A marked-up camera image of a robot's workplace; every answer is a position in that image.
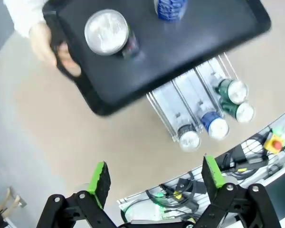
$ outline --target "human hand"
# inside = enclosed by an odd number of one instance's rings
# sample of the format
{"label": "human hand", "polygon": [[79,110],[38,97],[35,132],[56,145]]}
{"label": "human hand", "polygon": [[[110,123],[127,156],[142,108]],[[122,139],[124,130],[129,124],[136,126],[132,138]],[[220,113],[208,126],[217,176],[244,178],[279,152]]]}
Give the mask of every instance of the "human hand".
{"label": "human hand", "polygon": [[[32,49],[38,58],[56,66],[57,60],[50,47],[52,33],[48,25],[45,22],[35,24],[29,31],[29,38]],[[57,49],[63,66],[74,76],[80,75],[80,66],[71,58],[67,44],[63,42]]]}

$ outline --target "screw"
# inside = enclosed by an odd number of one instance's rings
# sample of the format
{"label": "screw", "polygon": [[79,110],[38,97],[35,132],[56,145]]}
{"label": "screw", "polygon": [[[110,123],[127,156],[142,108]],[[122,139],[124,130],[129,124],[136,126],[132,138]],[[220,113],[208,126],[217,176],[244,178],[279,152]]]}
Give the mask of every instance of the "screw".
{"label": "screw", "polygon": [[227,190],[228,191],[232,191],[233,190],[233,186],[231,184],[227,185]]}
{"label": "screw", "polygon": [[258,186],[253,186],[252,191],[258,192]]}

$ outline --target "can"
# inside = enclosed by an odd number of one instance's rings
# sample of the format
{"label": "can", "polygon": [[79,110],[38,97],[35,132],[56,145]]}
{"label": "can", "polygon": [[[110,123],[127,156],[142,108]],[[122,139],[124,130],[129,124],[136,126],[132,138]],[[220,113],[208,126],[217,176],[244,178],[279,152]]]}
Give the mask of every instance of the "can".
{"label": "can", "polygon": [[215,91],[226,100],[238,105],[247,100],[248,87],[241,81],[224,79],[215,88]]}
{"label": "can", "polygon": [[249,123],[254,117],[255,110],[248,102],[238,105],[226,101],[221,97],[219,103],[222,106],[222,109],[235,118],[239,123]]}
{"label": "can", "polygon": [[127,58],[139,51],[134,32],[123,15],[113,9],[98,11],[87,20],[85,40],[94,53],[102,56],[119,54]]}
{"label": "can", "polygon": [[222,140],[229,133],[228,123],[214,110],[214,108],[201,104],[198,116],[211,138]]}
{"label": "can", "polygon": [[187,124],[177,130],[180,148],[185,152],[196,150],[200,146],[200,137],[192,124]]}
{"label": "can", "polygon": [[158,18],[166,21],[181,20],[185,14],[188,0],[154,0]]}

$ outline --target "red button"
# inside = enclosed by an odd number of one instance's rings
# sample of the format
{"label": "red button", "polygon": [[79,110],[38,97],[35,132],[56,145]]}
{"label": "red button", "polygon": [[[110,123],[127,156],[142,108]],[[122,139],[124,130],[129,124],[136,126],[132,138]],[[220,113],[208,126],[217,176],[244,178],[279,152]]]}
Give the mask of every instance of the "red button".
{"label": "red button", "polygon": [[282,147],[283,147],[283,145],[281,144],[281,142],[278,141],[278,140],[274,140],[274,141],[272,142],[272,146],[273,146],[276,150],[278,150],[278,151],[280,151],[280,150],[282,149]]}

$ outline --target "silver can top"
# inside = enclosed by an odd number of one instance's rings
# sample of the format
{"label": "silver can top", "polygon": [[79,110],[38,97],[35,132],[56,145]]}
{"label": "silver can top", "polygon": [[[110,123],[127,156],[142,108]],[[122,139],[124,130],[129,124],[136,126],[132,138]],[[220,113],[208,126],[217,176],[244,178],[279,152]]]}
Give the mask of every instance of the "silver can top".
{"label": "silver can top", "polygon": [[248,123],[255,115],[255,110],[248,102],[242,103],[237,108],[236,118],[239,123]]}
{"label": "silver can top", "polygon": [[235,104],[241,104],[248,97],[248,87],[241,81],[233,81],[228,87],[228,97]]}
{"label": "silver can top", "polygon": [[129,28],[125,18],[112,9],[96,12],[85,24],[85,39],[88,46],[102,56],[120,51],[128,37]]}
{"label": "silver can top", "polygon": [[229,132],[229,125],[223,118],[217,118],[209,126],[208,134],[211,138],[222,140]]}
{"label": "silver can top", "polygon": [[185,132],[180,137],[180,148],[185,152],[192,152],[200,145],[200,137],[194,131]]}

